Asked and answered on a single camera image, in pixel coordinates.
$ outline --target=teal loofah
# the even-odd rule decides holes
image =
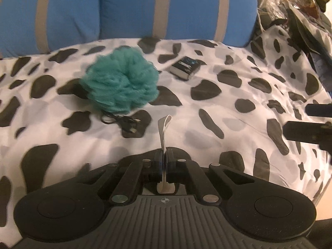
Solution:
[[[102,110],[127,114],[158,97],[158,78],[156,68],[137,49],[122,47],[98,57],[80,83]]]

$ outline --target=spotted fabric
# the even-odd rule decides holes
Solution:
[[[98,55],[142,50],[159,71],[159,97],[130,115],[136,133],[105,125],[79,85]],[[189,81],[167,68],[182,56],[201,69]],[[207,167],[220,163],[299,191],[315,201],[331,177],[317,145],[286,140],[288,120],[309,117],[309,103],[332,100],[287,33],[272,27],[244,49],[207,40],[109,39],[47,55],[0,61],[0,242],[20,239],[13,209],[26,193],[110,162],[160,148],[157,121],[173,119],[167,146]]]

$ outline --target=blue pillow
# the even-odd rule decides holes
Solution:
[[[155,36],[211,39],[243,47],[257,0],[101,0],[101,39]]]
[[[99,0],[0,0],[3,57],[98,40]]]

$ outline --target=cow print sheet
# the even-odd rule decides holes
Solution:
[[[79,85],[98,55],[119,46],[142,50],[159,71],[159,97],[130,115],[134,134],[105,125]],[[182,56],[200,60],[189,81],[168,73]],[[244,49],[207,40],[110,39],[47,55],[0,61],[0,248],[20,239],[15,204],[32,192],[120,160],[149,158],[160,148],[157,121],[172,115],[166,137],[179,158],[220,163],[320,197],[331,177],[317,145],[287,141],[288,120],[309,117],[308,103],[332,100],[297,46],[272,27]]]

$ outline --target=blue cushion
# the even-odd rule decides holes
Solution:
[[[98,40],[99,7],[99,0],[2,0],[0,53],[40,54]]]
[[[220,0],[169,0],[162,38],[216,40],[217,26],[225,25],[220,41],[245,46],[255,25],[257,0],[226,0],[226,15],[218,22],[220,3]],[[156,0],[101,0],[101,39],[155,36],[155,6]]]

